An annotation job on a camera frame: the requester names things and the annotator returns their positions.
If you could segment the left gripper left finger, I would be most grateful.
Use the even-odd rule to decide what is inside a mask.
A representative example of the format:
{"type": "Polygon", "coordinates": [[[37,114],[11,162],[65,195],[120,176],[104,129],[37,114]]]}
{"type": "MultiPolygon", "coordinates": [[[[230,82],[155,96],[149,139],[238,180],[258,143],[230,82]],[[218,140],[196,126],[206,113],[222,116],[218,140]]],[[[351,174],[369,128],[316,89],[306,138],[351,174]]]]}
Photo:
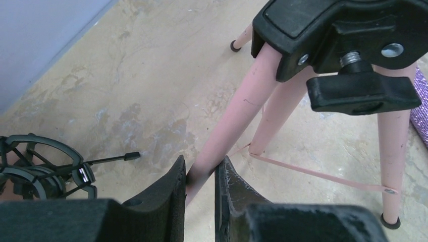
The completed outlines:
{"type": "Polygon", "coordinates": [[[183,241],[185,159],[120,204],[113,199],[5,201],[1,241],[183,241]]]}

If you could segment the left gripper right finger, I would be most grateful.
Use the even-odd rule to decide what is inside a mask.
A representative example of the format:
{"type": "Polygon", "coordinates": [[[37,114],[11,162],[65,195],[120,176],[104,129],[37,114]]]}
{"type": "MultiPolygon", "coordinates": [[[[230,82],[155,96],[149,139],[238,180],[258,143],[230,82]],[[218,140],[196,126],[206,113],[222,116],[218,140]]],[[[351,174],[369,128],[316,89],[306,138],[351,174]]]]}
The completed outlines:
{"type": "Polygon", "coordinates": [[[216,241],[385,242],[375,216],[354,205],[273,203],[225,157],[215,170],[216,241]]]}

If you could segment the pink music stand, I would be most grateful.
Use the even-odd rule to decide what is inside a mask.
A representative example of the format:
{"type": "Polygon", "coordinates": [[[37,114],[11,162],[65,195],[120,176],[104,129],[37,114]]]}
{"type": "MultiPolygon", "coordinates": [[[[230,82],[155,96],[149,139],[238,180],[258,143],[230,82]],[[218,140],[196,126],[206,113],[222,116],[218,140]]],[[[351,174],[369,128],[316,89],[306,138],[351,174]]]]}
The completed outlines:
{"type": "Polygon", "coordinates": [[[249,143],[256,159],[308,94],[316,112],[377,114],[381,184],[296,170],[382,192],[381,221],[397,229],[410,112],[421,105],[413,82],[427,53],[427,1],[269,1],[230,48],[248,42],[254,64],[187,174],[186,201],[260,111],[249,143]]]}

